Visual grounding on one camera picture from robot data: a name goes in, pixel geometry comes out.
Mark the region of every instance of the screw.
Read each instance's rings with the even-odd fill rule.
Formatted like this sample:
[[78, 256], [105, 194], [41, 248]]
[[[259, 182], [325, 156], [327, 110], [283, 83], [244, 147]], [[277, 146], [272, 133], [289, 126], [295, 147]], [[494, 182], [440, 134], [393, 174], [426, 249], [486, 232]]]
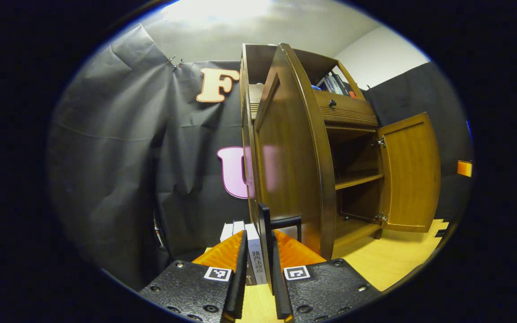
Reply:
[[217, 313], [217, 311], [219, 311], [219, 309], [214, 305], [207, 305], [207, 306], [203, 307], [203, 309], [205, 309], [205, 311], [208, 311], [210, 313]]
[[312, 311], [312, 307], [310, 307], [308, 305], [302, 305], [302, 306], [297, 307], [296, 311], [298, 311], [298, 313], [301, 313], [301, 314], [306, 314], [306, 313]]
[[192, 314], [189, 314], [187, 315], [187, 317], [190, 317], [191, 319], [194, 319], [195, 321], [203, 321], [202, 318], [198, 317], [197, 315], [192, 315]]

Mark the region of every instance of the open cabinet door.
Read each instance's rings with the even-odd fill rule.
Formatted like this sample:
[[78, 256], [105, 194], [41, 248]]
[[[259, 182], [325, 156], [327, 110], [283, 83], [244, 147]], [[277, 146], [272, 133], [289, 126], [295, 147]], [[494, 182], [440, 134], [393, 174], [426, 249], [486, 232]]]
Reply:
[[384, 143], [382, 228], [428, 232], [440, 195], [440, 157], [428, 114], [382, 127], [378, 137]]
[[330, 260], [336, 218], [330, 145], [310, 81], [287, 44], [276, 49], [254, 132], [260, 202], [271, 219], [300, 215], [302, 243]]

